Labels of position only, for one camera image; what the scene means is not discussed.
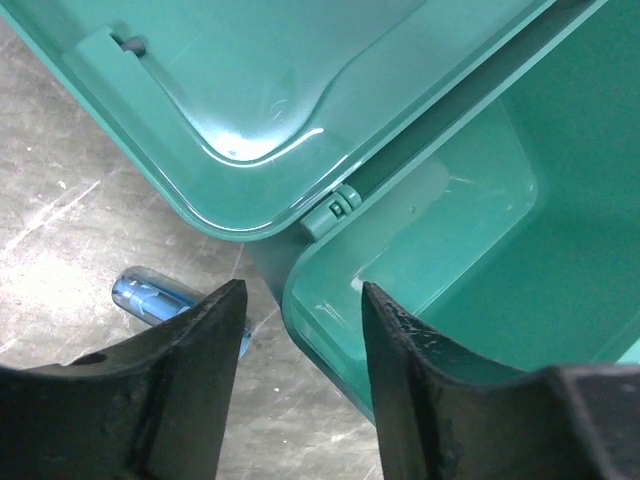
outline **hinge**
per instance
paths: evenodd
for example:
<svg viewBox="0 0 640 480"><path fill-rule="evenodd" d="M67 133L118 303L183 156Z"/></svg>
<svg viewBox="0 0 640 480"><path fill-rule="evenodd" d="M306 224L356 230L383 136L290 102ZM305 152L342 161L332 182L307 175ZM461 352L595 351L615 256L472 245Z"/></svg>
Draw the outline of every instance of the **hinge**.
<svg viewBox="0 0 640 480"><path fill-rule="evenodd" d="M300 222L314 241L320 240L338 223L362 205L353 187L340 185L329 197L311 210Z"/></svg>

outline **concrete floor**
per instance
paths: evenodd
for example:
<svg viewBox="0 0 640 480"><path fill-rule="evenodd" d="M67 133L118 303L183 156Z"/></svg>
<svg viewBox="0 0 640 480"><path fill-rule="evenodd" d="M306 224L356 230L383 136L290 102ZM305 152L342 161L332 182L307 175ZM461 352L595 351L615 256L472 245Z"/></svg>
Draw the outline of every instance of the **concrete floor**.
<svg viewBox="0 0 640 480"><path fill-rule="evenodd" d="M142 331L111 285L144 265L209 292L247 280L220 479L382 478L373 426L287 336L242 245L184 223L0 24L0 363L68 363Z"/></svg>

